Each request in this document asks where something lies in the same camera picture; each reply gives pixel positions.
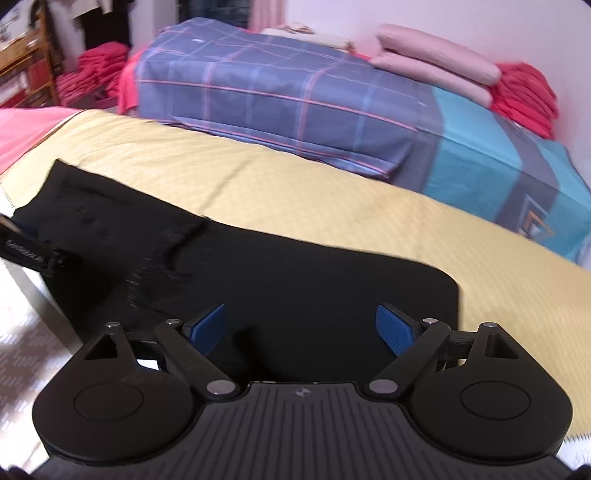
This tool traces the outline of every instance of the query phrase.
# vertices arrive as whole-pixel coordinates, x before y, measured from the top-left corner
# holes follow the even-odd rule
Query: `logo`
[[[45,261],[45,258],[42,257],[41,255],[37,255],[36,253],[31,252],[28,248],[25,248],[24,246],[19,245],[12,240],[9,240],[8,242],[6,242],[6,246],[8,248],[12,248],[13,250],[17,251],[23,257],[27,257],[37,263],[43,263]]]
[[[300,387],[300,388],[298,388],[298,389],[295,391],[295,394],[296,394],[298,397],[302,397],[302,398],[304,398],[304,397],[307,397],[308,395],[310,395],[310,394],[311,394],[311,391],[310,391],[310,390],[308,390],[306,387]]]

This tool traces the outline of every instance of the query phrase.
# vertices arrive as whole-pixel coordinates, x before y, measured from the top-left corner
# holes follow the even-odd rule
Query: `stack of red towels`
[[[106,85],[108,96],[116,96],[128,54],[129,47],[117,42],[85,51],[78,57],[78,70],[57,79],[61,104],[69,105],[100,85]]]
[[[556,94],[542,73],[527,63],[499,64],[502,76],[491,87],[491,110],[523,125],[542,138],[553,139],[558,118]]]

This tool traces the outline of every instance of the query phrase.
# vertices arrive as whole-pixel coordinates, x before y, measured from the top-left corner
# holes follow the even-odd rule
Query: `yellow bedspread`
[[[418,193],[259,145],[87,111],[0,177],[16,206],[61,158],[197,215],[433,265],[460,285],[463,329],[498,322],[568,392],[591,431],[591,273]]]

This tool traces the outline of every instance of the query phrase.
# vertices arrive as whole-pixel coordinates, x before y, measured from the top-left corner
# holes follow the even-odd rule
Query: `pink pillow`
[[[386,50],[438,65],[483,85],[495,85],[501,70],[469,48],[413,28],[382,24],[378,40]]]
[[[376,68],[457,93],[484,108],[489,108],[492,104],[492,95],[486,88],[430,63],[404,57],[391,51],[378,53],[369,62]]]

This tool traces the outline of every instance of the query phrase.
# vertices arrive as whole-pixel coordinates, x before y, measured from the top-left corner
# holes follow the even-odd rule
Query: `bedsheet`
[[[568,151],[445,90],[292,38],[194,18],[136,68],[139,115],[319,160],[581,262],[591,193]]]
[[[68,120],[0,176],[0,190],[27,204],[56,158],[228,225],[443,270],[460,286],[460,327],[503,325],[569,394],[570,434],[591,431],[591,273],[548,249],[406,189],[102,111]]]
[[[60,106],[2,109],[0,174],[54,128],[59,128],[64,120],[77,113],[78,110]]]

